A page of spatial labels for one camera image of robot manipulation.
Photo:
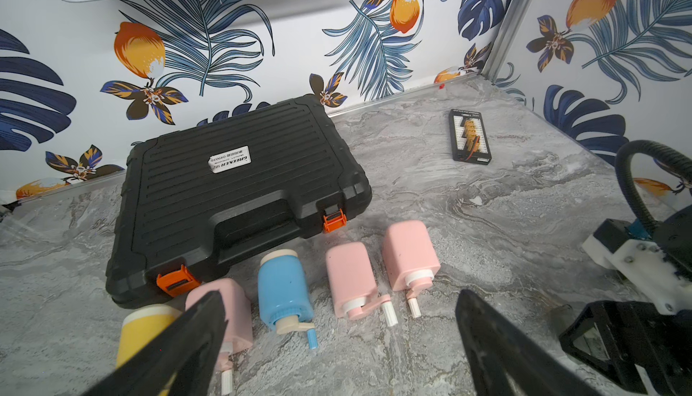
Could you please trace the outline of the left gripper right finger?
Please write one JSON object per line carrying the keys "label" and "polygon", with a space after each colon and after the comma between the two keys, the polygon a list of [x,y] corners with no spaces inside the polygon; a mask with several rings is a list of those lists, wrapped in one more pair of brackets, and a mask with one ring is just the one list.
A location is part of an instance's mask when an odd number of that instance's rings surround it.
{"label": "left gripper right finger", "polygon": [[460,291],[455,317],[477,395],[596,395],[474,291]]}

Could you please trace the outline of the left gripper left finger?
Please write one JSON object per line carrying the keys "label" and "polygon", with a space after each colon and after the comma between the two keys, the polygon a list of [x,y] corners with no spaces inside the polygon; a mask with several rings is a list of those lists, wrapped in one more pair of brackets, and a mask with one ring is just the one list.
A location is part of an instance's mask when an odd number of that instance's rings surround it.
{"label": "left gripper left finger", "polygon": [[227,321],[219,291],[210,291],[132,359],[86,395],[206,395]]}

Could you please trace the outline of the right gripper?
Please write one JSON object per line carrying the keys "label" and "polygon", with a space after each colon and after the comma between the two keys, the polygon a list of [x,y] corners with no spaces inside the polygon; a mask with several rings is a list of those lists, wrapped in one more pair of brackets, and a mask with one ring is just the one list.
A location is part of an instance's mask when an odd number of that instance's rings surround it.
{"label": "right gripper", "polygon": [[644,393],[637,368],[661,395],[691,394],[691,311],[650,303],[592,302],[559,336],[565,354],[627,392]]}

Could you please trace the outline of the yellow pencil sharpener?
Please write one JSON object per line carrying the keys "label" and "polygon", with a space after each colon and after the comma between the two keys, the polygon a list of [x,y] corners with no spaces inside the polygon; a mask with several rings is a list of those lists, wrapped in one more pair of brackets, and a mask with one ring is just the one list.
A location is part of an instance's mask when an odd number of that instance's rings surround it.
{"label": "yellow pencil sharpener", "polygon": [[127,363],[181,314],[165,304],[145,306],[130,313],[122,323],[115,367]]}

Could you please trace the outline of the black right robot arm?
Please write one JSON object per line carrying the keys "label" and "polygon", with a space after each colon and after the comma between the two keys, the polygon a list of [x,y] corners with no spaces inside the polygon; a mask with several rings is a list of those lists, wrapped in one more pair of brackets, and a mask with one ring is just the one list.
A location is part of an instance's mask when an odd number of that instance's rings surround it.
{"label": "black right robot arm", "polygon": [[591,260],[615,270],[646,298],[644,302],[600,300],[582,309],[559,336],[565,354],[627,392],[691,393],[691,208],[657,221],[638,190],[662,197],[675,192],[659,181],[635,178],[632,160],[650,156],[691,189],[691,160],[647,140],[622,146],[616,178],[635,215],[633,222],[607,219],[582,245]]}

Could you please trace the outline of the black plastic tool case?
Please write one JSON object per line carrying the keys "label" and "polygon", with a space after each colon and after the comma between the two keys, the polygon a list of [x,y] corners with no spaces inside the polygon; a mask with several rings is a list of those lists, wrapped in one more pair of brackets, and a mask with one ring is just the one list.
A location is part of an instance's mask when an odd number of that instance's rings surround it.
{"label": "black plastic tool case", "polygon": [[106,291],[137,309],[341,228],[372,190],[319,99],[305,95],[135,145],[121,197]]}

